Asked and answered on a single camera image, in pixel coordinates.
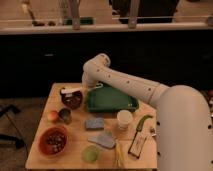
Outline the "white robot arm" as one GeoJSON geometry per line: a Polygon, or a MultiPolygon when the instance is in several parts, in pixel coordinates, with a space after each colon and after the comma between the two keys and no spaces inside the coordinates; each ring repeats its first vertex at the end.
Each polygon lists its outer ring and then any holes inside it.
{"type": "Polygon", "coordinates": [[[110,58],[103,53],[83,65],[82,84],[92,88],[98,82],[156,109],[158,171],[213,171],[213,120],[198,90],[112,70],[110,58]]]}

